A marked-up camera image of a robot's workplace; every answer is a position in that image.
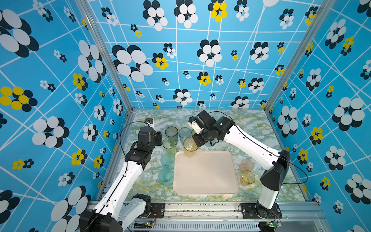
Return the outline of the tall green glass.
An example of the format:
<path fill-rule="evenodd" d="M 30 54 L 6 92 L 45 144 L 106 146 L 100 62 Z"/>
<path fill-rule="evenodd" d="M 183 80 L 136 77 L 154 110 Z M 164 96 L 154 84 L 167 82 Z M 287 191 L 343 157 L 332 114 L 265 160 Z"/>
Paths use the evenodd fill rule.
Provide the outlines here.
<path fill-rule="evenodd" d="M 162 146 L 165 151 L 171 155 L 176 154 L 176 145 L 177 142 L 173 137 L 167 137 L 162 141 Z"/>

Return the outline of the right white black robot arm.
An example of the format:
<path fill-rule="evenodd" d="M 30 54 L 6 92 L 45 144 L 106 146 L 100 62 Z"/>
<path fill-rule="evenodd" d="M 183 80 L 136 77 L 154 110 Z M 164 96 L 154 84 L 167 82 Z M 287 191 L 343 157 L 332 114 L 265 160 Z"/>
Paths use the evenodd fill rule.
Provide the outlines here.
<path fill-rule="evenodd" d="M 205 110 L 190 117 L 188 124 L 196 132 L 192 138 L 197 147 L 206 143 L 213 146 L 214 140 L 224 141 L 245 152 L 265 169 L 260 177 L 262 189 L 255 211 L 260 218 L 267 218 L 288 173 L 290 153 L 263 144 L 243 131 L 232 119 L 221 117 L 216 120 Z"/>

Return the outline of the tall amber glass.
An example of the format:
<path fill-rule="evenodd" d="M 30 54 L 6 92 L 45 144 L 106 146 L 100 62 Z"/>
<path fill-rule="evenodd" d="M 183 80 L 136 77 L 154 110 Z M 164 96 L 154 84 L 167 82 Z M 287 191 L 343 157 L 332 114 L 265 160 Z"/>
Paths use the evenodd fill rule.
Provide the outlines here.
<path fill-rule="evenodd" d="M 198 149 L 198 146 L 196 145 L 192 137 L 187 138 L 183 142 L 183 147 L 184 147 L 185 156 L 187 158 L 192 158 Z"/>

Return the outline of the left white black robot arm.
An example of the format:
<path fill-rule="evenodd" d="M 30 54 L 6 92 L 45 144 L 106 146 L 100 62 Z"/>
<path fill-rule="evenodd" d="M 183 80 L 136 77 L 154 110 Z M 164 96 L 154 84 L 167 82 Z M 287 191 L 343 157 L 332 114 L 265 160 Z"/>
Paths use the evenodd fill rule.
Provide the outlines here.
<path fill-rule="evenodd" d="M 126 206 L 124 201 L 150 162 L 154 149 L 161 145 L 161 132 L 157 132 L 153 124 L 140 128 L 138 140 L 126 154 L 125 164 L 112 186 L 92 211 L 85 210 L 80 216 L 79 231 L 123 232 L 137 217 L 150 213 L 150 196 L 136 194 Z"/>

